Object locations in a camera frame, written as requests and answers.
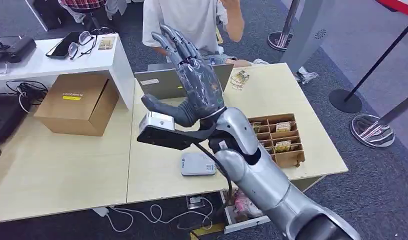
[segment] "smartphone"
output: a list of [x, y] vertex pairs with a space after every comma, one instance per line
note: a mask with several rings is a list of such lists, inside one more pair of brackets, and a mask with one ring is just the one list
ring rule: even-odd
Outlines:
[[55, 45], [49, 52], [45, 54], [52, 59], [65, 59], [69, 55], [69, 46], [71, 43], [79, 42], [79, 35], [81, 32], [72, 31], [65, 38], [63, 38], [57, 45]]

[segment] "wooden organizer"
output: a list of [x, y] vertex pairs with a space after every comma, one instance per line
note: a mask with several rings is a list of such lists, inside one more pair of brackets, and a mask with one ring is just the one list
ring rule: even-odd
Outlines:
[[[303, 145], [301, 144], [300, 133], [294, 114], [280, 114], [271, 116], [261, 116], [249, 118], [250, 123], [260, 123], [256, 132], [258, 141], [270, 154], [273, 161], [281, 168], [292, 166], [299, 167], [304, 157]], [[291, 130], [276, 132], [276, 124], [290, 122]], [[282, 141], [291, 140], [289, 151], [275, 153], [275, 144]]]

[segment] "white shirt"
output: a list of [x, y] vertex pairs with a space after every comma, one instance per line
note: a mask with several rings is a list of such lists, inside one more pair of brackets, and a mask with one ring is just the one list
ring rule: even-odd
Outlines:
[[160, 24], [180, 31], [200, 50], [218, 50], [216, 17], [228, 24], [228, 14], [218, 0], [145, 0], [143, 3], [142, 42], [161, 47], [151, 32], [161, 34]]

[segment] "silver robotic arm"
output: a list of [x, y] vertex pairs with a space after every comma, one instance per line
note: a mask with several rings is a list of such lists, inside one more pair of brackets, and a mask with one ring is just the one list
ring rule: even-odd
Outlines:
[[[152, 36], [168, 51], [187, 98], [174, 107], [144, 95], [141, 100], [151, 113], [140, 123], [137, 140], [183, 150], [208, 139], [222, 172], [286, 239], [359, 240], [360, 235], [344, 219], [299, 191], [259, 143], [246, 116], [239, 109], [224, 105], [213, 68], [201, 58], [197, 48], [171, 27], [162, 25], [161, 30], [175, 47], [165, 36]], [[198, 131], [175, 130], [175, 123], [190, 127], [198, 120]]]

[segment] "laptop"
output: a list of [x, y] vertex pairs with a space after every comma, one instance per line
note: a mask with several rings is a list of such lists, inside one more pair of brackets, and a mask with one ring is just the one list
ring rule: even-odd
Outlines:
[[[178, 77], [172, 64], [158, 64], [166, 69], [158, 69], [148, 66], [148, 71], [135, 72], [135, 78], [138, 80], [144, 94], [151, 94], [157, 99], [174, 99], [186, 97], [186, 92], [182, 87], [181, 80]], [[213, 69], [217, 75], [222, 90], [224, 91], [231, 76], [234, 64], [214, 65]]]

